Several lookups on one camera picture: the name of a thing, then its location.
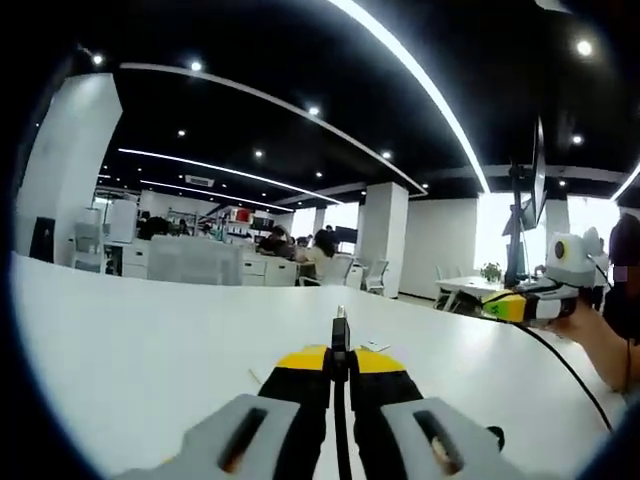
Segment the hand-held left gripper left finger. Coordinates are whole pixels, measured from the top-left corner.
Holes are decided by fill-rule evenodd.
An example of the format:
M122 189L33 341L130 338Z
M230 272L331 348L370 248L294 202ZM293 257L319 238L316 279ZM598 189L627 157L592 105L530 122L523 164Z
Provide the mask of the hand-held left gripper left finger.
M311 479L326 436L331 349L280 359L256 395L243 394L191 427L179 452L119 479Z

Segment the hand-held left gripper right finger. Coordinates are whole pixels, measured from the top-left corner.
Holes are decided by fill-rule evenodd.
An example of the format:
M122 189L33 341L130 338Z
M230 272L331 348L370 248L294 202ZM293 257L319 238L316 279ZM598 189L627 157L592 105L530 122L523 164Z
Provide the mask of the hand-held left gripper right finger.
M504 431L425 398L388 355L351 353L354 439L368 479L546 479L502 455Z

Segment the person's right hand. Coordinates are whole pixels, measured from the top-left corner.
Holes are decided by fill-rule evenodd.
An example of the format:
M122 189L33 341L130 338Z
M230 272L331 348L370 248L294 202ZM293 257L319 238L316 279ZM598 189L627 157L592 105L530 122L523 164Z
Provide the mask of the person's right hand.
M544 329L588 350L603 342L608 324L589 304L578 299L571 314L551 320Z

